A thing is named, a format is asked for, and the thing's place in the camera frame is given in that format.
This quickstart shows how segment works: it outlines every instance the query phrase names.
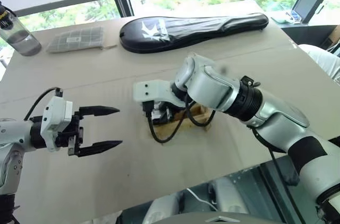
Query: gray pouch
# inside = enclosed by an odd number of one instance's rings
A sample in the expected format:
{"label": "gray pouch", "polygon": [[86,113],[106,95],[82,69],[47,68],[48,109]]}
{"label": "gray pouch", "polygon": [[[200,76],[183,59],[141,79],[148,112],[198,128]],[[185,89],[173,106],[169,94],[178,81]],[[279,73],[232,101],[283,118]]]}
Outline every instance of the gray pouch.
{"label": "gray pouch", "polygon": [[63,53],[72,50],[103,48],[103,28],[94,27],[72,30],[56,35],[49,43],[49,53]]}

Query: water bottle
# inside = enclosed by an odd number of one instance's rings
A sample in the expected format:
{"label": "water bottle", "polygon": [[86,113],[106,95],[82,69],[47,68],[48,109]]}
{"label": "water bottle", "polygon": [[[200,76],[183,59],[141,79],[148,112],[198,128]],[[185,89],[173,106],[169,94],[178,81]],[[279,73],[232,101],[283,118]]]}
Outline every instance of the water bottle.
{"label": "water bottle", "polygon": [[41,50],[39,41],[19,21],[15,13],[0,2],[0,37],[23,56]]}

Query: white logo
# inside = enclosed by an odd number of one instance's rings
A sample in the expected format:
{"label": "white logo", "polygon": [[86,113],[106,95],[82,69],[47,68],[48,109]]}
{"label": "white logo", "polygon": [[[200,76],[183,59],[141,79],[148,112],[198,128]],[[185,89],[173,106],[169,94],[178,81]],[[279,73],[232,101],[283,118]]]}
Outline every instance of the white logo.
{"label": "white logo", "polygon": [[158,31],[156,24],[154,25],[152,29],[148,29],[147,26],[145,26],[144,22],[142,21],[142,31],[145,32],[143,33],[144,38],[150,38],[150,39],[157,40],[157,41],[160,41],[161,39],[170,41],[168,31],[166,30],[166,27],[165,27],[165,21],[163,19],[159,19],[158,22],[159,22],[160,32]]}

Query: robotic arm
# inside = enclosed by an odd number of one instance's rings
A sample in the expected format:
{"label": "robotic arm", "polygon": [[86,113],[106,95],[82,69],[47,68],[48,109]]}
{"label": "robotic arm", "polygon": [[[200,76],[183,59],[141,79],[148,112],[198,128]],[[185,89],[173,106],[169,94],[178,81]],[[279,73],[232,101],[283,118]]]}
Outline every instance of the robotic arm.
{"label": "robotic arm", "polygon": [[301,111],[257,88],[249,77],[231,79],[217,71],[212,60],[192,54],[174,82],[135,84],[134,99],[143,106],[154,105],[154,124],[171,120],[172,114],[188,106],[185,101],[191,99],[239,119],[264,146],[291,157],[301,182],[320,205],[320,217],[328,223],[340,221],[339,147],[309,130]]}
{"label": "robotic arm", "polygon": [[60,147],[68,147],[69,156],[84,157],[104,152],[122,142],[105,141],[80,148],[83,143],[80,120],[84,115],[101,116],[119,110],[113,107],[89,106],[80,107],[79,111],[72,114],[72,102],[64,100],[62,96],[62,90],[57,89],[42,116],[23,121],[0,121],[0,223],[11,223],[14,220],[14,197],[25,152],[40,148],[53,152]]}

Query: beige tabletop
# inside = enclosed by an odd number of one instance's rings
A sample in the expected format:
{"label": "beige tabletop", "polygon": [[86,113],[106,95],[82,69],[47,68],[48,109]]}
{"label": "beige tabletop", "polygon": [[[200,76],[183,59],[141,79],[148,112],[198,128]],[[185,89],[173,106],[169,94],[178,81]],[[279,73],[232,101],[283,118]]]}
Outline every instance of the beige tabletop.
{"label": "beige tabletop", "polygon": [[[258,10],[248,2],[242,11]],[[228,64],[238,77],[248,75],[260,81],[262,88],[299,107],[322,137],[340,134],[340,88],[273,21],[263,31],[163,53],[135,54],[124,50],[118,39],[121,26],[132,19],[37,32],[43,46],[39,54],[14,54],[0,83],[2,117],[22,119],[45,89],[59,86],[74,110],[88,105],[121,110],[86,117],[84,145],[123,140],[112,150],[84,158],[68,157],[66,149],[27,153],[16,194],[16,205],[21,207],[15,216],[22,223],[81,223],[270,159],[251,131],[225,114],[216,115],[208,132],[182,131],[164,145],[152,139],[141,107],[132,100],[132,84],[172,80],[190,51]],[[45,52],[55,34],[98,25],[104,27],[105,45],[116,47]],[[41,115],[48,100],[43,99],[33,114]]]}

